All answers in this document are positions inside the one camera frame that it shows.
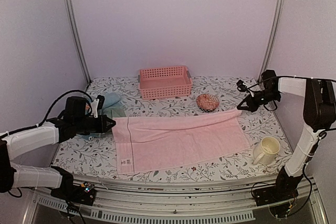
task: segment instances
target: red woven bowl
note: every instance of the red woven bowl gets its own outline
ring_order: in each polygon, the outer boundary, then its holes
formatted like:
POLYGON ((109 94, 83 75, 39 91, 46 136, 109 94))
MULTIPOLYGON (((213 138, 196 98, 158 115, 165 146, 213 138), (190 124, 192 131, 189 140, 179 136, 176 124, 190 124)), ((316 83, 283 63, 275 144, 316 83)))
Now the red woven bowl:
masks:
POLYGON ((219 99, 212 94, 201 94, 197 97, 196 103, 201 110, 211 112, 219 106, 219 99))

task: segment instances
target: white wall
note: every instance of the white wall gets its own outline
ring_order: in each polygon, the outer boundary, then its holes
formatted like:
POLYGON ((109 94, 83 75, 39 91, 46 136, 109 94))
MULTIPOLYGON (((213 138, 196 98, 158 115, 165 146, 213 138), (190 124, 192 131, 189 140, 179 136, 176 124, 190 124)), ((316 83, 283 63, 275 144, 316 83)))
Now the white wall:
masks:
POLYGON ((187 65, 192 75, 257 77, 276 0, 73 0, 93 77, 187 65))
MULTIPOLYGON (((285 0, 269 69, 336 79, 336 0, 285 0)), ((293 146, 300 137, 303 99, 282 96, 277 115, 293 146)), ((329 133, 310 163, 330 223, 336 222, 336 134, 329 133)))
MULTIPOLYGON (((40 122, 60 94, 85 88, 64 0, 0 0, 0 31, 0 132, 40 122)), ((52 152, 43 148, 18 161, 46 166, 52 152)), ((0 223, 19 223, 28 200, 0 194, 0 223)))

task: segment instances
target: white mug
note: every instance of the white mug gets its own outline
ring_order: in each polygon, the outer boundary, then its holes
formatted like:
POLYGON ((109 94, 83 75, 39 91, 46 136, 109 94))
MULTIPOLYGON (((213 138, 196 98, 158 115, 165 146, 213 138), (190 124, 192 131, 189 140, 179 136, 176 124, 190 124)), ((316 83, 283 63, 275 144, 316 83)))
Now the white mug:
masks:
POLYGON ((273 162, 279 151, 279 141, 274 137, 266 136, 253 150, 253 164, 261 163, 263 165, 269 165, 273 162))

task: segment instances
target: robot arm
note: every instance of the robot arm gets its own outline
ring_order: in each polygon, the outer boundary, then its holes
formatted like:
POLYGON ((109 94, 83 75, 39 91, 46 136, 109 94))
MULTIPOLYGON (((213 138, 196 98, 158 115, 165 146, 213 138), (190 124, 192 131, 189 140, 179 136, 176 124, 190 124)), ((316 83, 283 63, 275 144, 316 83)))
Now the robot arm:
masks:
POLYGON ((261 81, 265 88, 261 91, 250 91, 242 81, 237 82, 239 91, 250 92, 237 106, 238 109, 254 112, 260 105, 280 101, 281 94, 290 93, 304 97, 305 123, 293 155, 280 170, 275 186, 254 191, 257 205, 297 196, 304 166, 313 158, 319 141, 324 137, 323 132, 330 129, 336 120, 336 101, 330 80, 277 77, 273 70, 267 70, 261 75, 261 81))
POLYGON ((0 193, 18 187, 48 187, 56 188, 51 194, 67 199, 73 196, 73 176, 59 167, 40 168, 22 166, 11 162, 17 156, 39 147, 62 143, 76 134, 104 133, 115 126, 115 121, 106 115, 99 115, 103 97, 92 102, 91 116, 86 110, 87 100, 82 97, 69 97, 62 116, 47 120, 34 129, 21 131, 3 137, 0 140, 0 193))

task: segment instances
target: light blue cloth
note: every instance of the light blue cloth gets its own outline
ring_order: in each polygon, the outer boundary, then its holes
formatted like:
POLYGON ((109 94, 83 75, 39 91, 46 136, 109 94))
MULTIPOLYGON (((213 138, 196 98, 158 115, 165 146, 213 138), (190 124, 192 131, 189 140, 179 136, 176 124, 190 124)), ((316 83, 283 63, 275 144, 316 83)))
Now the light blue cloth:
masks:
MULTIPOLYGON (((107 93, 104 95, 105 101, 101 109, 103 115, 107 115, 108 118, 122 118, 126 117, 124 109, 120 103, 122 97, 117 93, 107 93)), ((93 137, 100 137, 103 133, 92 133, 90 135, 79 135, 85 140, 91 140, 93 137)))
POLYGON ((102 111, 108 107, 112 107, 115 105, 117 102, 121 101, 121 96, 117 93, 107 93, 104 95, 105 101, 103 104, 103 107, 101 108, 102 111))

